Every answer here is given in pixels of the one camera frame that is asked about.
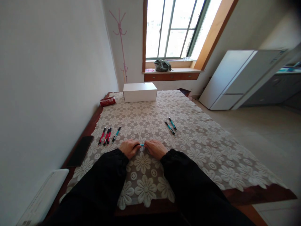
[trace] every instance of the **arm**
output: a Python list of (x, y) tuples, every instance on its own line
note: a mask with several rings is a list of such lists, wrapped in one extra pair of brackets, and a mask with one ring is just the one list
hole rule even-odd
[(254, 225), (233, 207), (219, 187), (182, 152), (171, 149), (161, 159), (177, 203), (192, 225)]
[(126, 177), (126, 165), (141, 148), (127, 140), (120, 149), (103, 154), (64, 197), (45, 225), (111, 222)]

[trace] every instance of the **cardboard box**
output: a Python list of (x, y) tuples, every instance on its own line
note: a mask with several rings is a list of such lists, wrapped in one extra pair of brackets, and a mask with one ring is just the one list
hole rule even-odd
[(123, 86), (124, 101), (154, 101), (157, 98), (157, 88), (153, 83), (128, 83)]

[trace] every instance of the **white lace tablecloth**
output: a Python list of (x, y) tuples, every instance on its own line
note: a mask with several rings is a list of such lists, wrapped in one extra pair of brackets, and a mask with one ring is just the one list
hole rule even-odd
[[(67, 188), (72, 187), (92, 168), (103, 153), (112, 151), (130, 138), (142, 144), (146, 139), (159, 140), (167, 150), (174, 148), (185, 153), (221, 190), (257, 186), (266, 189), (272, 183), (287, 188), (266, 166), (219, 124), (197, 107), (179, 90), (158, 91), (156, 101), (125, 103), (123, 93), (111, 93), (116, 104), (103, 108), (94, 132), (94, 140), (80, 167), (75, 169)], [(172, 135), (164, 120), (171, 117), (177, 127)], [(105, 126), (112, 126), (111, 139), (119, 126), (116, 141), (98, 146)], [(144, 203), (152, 199), (168, 198), (175, 201), (169, 183), (164, 178), (163, 166), (142, 147), (126, 167), (127, 176), (118, 206)]]

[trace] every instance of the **gray bag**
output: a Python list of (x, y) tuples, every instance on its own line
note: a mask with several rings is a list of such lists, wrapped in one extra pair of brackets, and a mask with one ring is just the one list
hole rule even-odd
[(170, 63), (167, 60), (156, 60), (154, 62), (154, 64), (156, 65), (155, 70), (158, 72), (166, 72), (166, 71), (171, 71), (172, 70), (172, 66), (170, 65)]

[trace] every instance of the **wooden drawer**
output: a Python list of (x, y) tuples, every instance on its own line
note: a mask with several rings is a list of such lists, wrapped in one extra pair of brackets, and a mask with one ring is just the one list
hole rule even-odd
[(178, 81), (197, 80), (200, 73), (166, 73), (166, 74), (144, 74), (145, 82), (153, 81)]

